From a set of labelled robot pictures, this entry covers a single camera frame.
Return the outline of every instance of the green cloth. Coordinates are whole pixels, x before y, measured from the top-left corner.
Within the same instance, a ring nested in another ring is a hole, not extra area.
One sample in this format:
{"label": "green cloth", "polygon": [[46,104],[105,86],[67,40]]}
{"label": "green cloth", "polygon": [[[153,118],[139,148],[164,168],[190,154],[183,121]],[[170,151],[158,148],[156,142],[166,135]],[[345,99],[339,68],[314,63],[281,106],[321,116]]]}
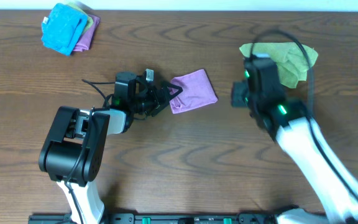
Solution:
{"label": "green cloth", "polygon": [[[85,14],[86,16],[88,16],[87,13],[85,13],[80,7],[78,7],[78,6],[77,6],[75,3],[73,3],[73,2],[67,3],[66,6],[70,6],[70,7],[72,7],[73,9],[75,9],[75,10],[77,10],[77,11],[80,11],[80,12],[82,12],[83,14]],[[85,25],[85,28],[84,28],[84,31],[82,32],[82,34],[84,34],[89,28],[91,28],[92,25],[93,25],[93,19],[92,19],[90,16],[88,16],[88,21],[86,22],[86,25]]]}
{"label": "green cloth", "polygon": [[[240,47],[240,51],[245,57],[249,57],[251,45],[244,44]],[[306,45],[303,47],[309,55],[311,66],[313,66],[317,60],[317,52]],[[257,43],[253,53],[270,55],[270,58],[277,64],[278,76],[282,85],[296,88],[298,81],[306,81],[308,63],[295,43]]]}

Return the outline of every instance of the white wall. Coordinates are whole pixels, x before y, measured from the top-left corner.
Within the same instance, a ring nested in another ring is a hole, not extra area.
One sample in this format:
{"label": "white wall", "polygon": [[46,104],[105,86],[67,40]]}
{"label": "white wall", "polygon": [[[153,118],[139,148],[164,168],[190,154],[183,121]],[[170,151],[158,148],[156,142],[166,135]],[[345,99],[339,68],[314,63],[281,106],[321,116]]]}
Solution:
{"label": "white wall", "polygon": [[[54,0],[0,0],[0,9],[51,9]],[[358,0],[82,0],[92,9],[358,11]]]}

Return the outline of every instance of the table surface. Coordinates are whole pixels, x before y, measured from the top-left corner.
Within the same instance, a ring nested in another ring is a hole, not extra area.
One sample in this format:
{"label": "table surface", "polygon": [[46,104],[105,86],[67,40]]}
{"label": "table surface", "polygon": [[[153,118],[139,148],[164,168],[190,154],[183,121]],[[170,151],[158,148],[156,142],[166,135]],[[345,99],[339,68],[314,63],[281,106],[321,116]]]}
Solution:
{"label": "table surface", "polygon": [[[110,211],[237,213],[288,204],[322,211],[293,161],[246,109],[230,106],[232,83],[244,71],[238,48],[271,27],[295,34],[319,53],[316,119],[358,178],[358,13],[93,13],[101,23],[91,50],[66,57],[40,41],[48,11],[0,11],[0,222],[70,211],[37,164],[58,107],[102,104],[82,78],[114,81],[117,72],[141,74],[146,68],[167,80],[204,68],[219,101],[183,114],[167,108],[107,138],[96,181]],[[304,99],[306,90],[300,83],[290,94]]]}

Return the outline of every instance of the wood grain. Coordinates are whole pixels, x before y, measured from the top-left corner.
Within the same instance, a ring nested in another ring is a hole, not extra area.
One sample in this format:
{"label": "wood grain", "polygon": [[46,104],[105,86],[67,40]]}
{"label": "wood grain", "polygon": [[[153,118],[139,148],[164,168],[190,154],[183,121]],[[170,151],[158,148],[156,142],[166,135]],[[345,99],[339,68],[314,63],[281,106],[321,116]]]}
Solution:
{"label": "wood grain", "polygon": [[[101,23],[91,50],[66,57],[40,41],[48,11],[0,11],[0,223],[69,211],[61,190],[37,165],[57,108],[101,105],[82,78],[113,81],[117,72],[146,68],[167,80],[205,68],[219,101],[178,115],[167,108],[108,137],[96,178],[108,209],[237,213],[295,203],[322,211],[292,160],[247,110],[230,106],[232,83],[243,73],[239,46],[271,27],[319,53],[316,118],[358,178],[358,13],[92,13]],[[301,83],[290,94],[304,98],[305,92]]]}

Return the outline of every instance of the stack of cloths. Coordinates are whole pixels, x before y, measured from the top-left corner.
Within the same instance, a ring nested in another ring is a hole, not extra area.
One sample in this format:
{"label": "stack of cloths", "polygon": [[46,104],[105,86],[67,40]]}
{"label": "stack of cloths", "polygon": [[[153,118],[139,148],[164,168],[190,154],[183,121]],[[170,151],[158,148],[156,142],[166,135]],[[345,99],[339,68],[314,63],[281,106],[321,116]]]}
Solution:
{"label": "stack of cloths", "polygon": [[69,56],[72,51],[89,50],[100,18],[87,15],[73,3],[58,3],[42,22],[45,47]]}

